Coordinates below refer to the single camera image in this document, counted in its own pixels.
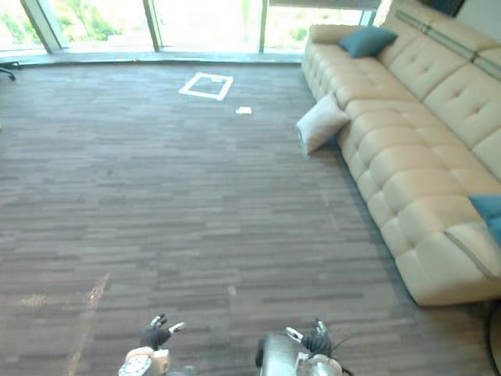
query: sofa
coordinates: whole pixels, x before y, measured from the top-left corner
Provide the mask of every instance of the sofa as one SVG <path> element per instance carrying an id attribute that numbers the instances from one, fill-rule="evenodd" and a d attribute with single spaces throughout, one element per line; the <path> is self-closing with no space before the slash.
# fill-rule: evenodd
<path id="1" fill-rule="evenodd" d="M 422 306 L 501 297 L 501 249 L 471 204 L 501 193 L 501 44 L 408 0 L 375 58 L 337 42 L 358 26 L 313 25 L 302 70 L 313 96 L 351 118 L 349 171 L 410 294 Z"/>

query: teal throw pillow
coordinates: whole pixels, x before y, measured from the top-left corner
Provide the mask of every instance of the teal throw pillow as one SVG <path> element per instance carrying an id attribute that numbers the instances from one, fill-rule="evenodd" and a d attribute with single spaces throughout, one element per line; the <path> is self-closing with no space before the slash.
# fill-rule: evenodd
<path id="1" fill-rule="evenodd" d="M 339 46 L 348 51 L 354 59 L 358 57 L 375 56 L 386 45 L 397 38 L 397 34 L 384 27 L 369 26 L 353 34 L 343 37 Z"/>
<path id="2" fill-rule="evenodd" d="M 471 194 L 468 197 L 501 246 L 501 194 Z"/>

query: white throw pillow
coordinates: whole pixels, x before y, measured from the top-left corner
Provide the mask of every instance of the white throw pillow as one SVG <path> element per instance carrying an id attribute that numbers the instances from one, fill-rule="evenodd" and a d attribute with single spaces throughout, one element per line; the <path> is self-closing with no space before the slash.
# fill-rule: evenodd
<path id="1" fill-rule="evenodd" d="M 317 150 L 350 121 L 350 117 L 337 106 L 332 94 L 324 96 L 303 118 L 296 129 L 306 155 Z"/>

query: gray striped carpet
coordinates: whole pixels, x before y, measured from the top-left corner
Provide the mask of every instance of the gray striped carpet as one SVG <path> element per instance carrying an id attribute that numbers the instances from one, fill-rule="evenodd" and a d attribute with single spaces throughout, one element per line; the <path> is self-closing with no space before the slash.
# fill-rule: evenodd
<path id="1" fill-rule="evenodd" d="M 223 102 L 177 93 L 197 71 L 235 78 Z M 483 307 L 417 307 L 339 152 L 301 156 L 299 66 L 17 77 L 0 77 L 2 376 L 116 374 L 161 312 L 189 324 L 174 371 L 252 375 L 258 338 L 320 315 L 357 375 L 492 374 Z"/>

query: glass window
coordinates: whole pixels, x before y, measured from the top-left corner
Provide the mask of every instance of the glass window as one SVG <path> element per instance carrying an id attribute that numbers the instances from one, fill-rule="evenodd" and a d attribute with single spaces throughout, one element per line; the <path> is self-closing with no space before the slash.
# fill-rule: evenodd
<path id="1" fill-rule="evenodd" d="M 265 48 L 274 51 L 303 51 L 313 24 L 358 25 L 362 10 L 270 6 L 266 20 Z"/>
<path id="2" fill-rule="evenodd" d="M 142 0 L 51 0 L 72 52 L 152 50 Z"/>
<path id="3" fill-rule="evenodd" d="M 374 25 L 380 26 L 385 20 L 386 16 L 390 12 L 391 3 L 393 0 L 382 0 L 379 8 L 377 9 L 376 17 L 374 18 Z"/>
<path id="4" fill-rule="evenodd" d="M 0 0 L 0 56 L 24 53 L 45 49 L 20 2 Z"/>
<path id="5" fill-rule="evenodd" d="M 177 51 L 257 52 L 261 0 L 156 0 L 164 47 Z"/>

